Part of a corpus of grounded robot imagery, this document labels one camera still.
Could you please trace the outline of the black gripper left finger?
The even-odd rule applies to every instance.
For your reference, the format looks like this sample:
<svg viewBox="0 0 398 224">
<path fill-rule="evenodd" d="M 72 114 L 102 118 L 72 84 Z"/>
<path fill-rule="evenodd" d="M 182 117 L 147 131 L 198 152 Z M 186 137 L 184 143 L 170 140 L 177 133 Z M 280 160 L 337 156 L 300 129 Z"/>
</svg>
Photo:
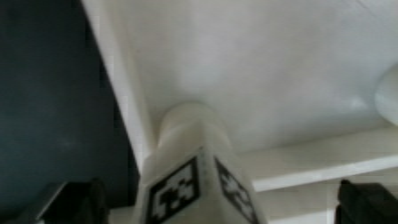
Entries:
<svg viewBox="0 0 398 224">
<path fill-rule="evenodd" d="M 15 224 L 108 224 L 106 190 L 99 179 L 51 183 Z"/>
</svg>

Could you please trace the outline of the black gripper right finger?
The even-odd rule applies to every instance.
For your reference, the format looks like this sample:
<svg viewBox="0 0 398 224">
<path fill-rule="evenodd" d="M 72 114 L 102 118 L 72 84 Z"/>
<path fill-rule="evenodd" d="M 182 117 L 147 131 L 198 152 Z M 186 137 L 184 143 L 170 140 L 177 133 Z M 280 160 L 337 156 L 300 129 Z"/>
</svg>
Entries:
<svg viewBox="0 0 398 224">
<path fill-rule="evenodd" d="M 398 224 L 398 198 L 380 183 L 340 180 L 333 224 Z"/>
</svg>

